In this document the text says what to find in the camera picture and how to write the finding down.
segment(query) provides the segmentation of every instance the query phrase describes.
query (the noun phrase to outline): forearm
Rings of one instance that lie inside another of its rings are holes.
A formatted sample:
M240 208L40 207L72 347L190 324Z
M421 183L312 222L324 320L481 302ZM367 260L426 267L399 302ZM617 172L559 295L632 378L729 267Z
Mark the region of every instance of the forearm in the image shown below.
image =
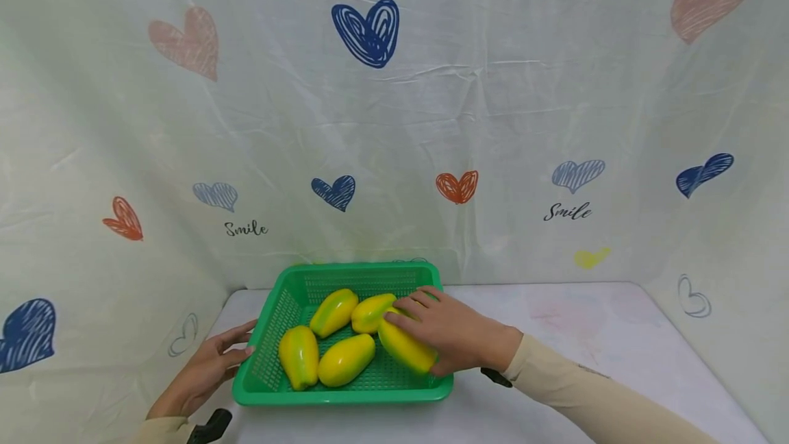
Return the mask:
M193 428L185 417L148 419L129 444L186 444Z
M669 409L567 360L528 334L503 374L519 391L570 419L596 444L717 444Z

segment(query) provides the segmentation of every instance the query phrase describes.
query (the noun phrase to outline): table surface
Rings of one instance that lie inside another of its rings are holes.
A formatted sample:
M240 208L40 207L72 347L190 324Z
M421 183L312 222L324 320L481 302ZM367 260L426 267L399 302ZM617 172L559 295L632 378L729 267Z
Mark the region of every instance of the table surface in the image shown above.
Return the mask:
M652 299L632 283L447 287L482 314L663 404L721 444L768 444ZM254 319L268 290L235 292L209 336ZM215 408L234 418L223 444L589 444L551 408L492 383L479 371L455 376L444 402L412 406L240 407L230 384L193 420Z

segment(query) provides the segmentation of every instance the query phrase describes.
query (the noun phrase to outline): green plastic basket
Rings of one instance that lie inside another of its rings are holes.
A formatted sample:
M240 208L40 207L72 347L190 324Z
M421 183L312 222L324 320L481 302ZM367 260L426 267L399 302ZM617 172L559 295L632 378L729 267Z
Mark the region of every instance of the green plastic basket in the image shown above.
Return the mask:
M277 356L279 340L286 330L308 325L326 296L350 288L359 300L380 293L405 297L417 286L441 288L439 271L427 262L363 262L357 264L311 264L285 269L266 299L258 325L251 335L254 355L238 370L233 397L245 406L302 406L303 404L372 404L436 402L449 396L453 377L415 375L386 353L375 337L375 357L352 382L327 388L320 382L306 391L293 391ZM318 339L321 356L337 341L356 333L345 328Z

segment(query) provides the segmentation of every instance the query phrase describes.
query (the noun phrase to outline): black object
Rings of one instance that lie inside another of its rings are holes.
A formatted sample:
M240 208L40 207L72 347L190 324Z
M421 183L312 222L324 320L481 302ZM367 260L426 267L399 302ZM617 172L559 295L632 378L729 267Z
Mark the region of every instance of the black object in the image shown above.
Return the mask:
M501 384L504 387L512 387L512 382L510 382L506 377L501 375L500 372L496 372L493 369L489 369L487 367L482 367L479 371L484 373L484 375L488 376L489 380L497 384Z
M222 437L233 419L233 414L224 408L217 408L205 425L198 425L186 444L208 444Z

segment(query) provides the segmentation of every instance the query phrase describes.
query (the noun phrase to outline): yellow papaya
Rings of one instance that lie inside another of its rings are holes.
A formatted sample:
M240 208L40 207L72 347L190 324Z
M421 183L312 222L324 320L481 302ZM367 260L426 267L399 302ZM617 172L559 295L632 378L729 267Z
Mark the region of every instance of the yellow papaya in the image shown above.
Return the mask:
M285 331L279 340L279 362L294 391L318 383L318 340L306 325Z
M386 309L392 306L397 298L391 293L375 295L362 300L350 313L350 325L357 333L374 334L384 318Z
M339 387L351 382L375 356L375 341L369 334L357 334L332 345L318 363L323 386Z
M321 339L329 336L350 322L350 313L358 304L356 293L347 288L337 290L323 299L310 320L310 329Z
M407 315L398 308L389 308L386 309L386 312ZM436 350L415 340L414 337L385 319L378 326L378 337L389 355L416 373L427 373L430 371L430 367L436 363L438 357Z

